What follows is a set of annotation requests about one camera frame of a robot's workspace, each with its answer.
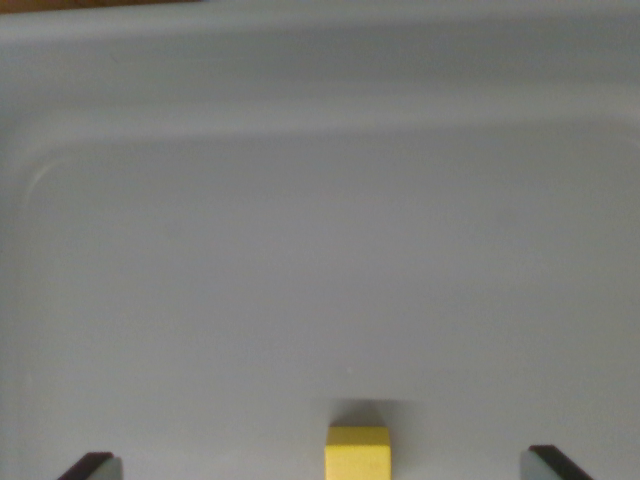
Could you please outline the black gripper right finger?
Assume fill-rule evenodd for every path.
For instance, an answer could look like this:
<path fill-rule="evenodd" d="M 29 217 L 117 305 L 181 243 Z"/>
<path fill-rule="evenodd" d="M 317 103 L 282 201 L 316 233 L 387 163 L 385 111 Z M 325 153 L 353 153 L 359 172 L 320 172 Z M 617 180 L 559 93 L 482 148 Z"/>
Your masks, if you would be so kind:
<path fill-rule="evenodd" d="M 519 460 L 522 480 L 593 480 L 555 445 L 531 445 Z"/>

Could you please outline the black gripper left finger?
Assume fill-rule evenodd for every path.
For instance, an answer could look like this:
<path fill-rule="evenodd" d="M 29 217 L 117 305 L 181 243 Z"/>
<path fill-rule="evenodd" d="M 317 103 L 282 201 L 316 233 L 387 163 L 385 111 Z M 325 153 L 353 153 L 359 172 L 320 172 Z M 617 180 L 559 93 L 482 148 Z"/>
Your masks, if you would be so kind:
<path fill-rule="evenodd" d="M 89 452 L 59 477 L 59 480 L 122 479 L 122 459 L 111 452 Z"/>

